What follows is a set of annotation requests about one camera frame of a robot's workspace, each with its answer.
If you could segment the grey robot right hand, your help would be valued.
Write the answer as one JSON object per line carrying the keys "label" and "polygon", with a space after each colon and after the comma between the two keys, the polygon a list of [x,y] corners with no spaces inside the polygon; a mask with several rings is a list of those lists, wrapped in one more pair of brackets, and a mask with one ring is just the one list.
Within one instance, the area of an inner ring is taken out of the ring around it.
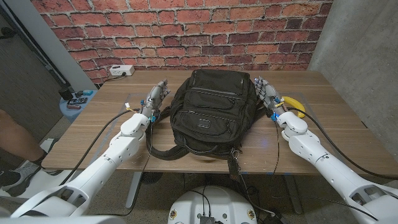
{"label": "grey robot right hand", "polygon": [[262,77],[254,79],[254,86],[256,89],[257,96],[263,102],[266,111],[270,115],[279,116],[287,111],[284,106],[284,99],[275,90],[275,88]]}

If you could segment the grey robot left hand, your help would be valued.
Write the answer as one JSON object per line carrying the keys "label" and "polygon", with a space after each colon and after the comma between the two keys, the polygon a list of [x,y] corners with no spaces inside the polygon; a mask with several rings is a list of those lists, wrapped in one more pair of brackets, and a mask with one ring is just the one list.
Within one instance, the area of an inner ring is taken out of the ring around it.
{"label": "grey robot left hand", "polygon": [[150,118],[155,110],[158,110],[164,98],[170,93],[167,89],[168,80],[164,79],[155,85],[147,94],[141,113]]}

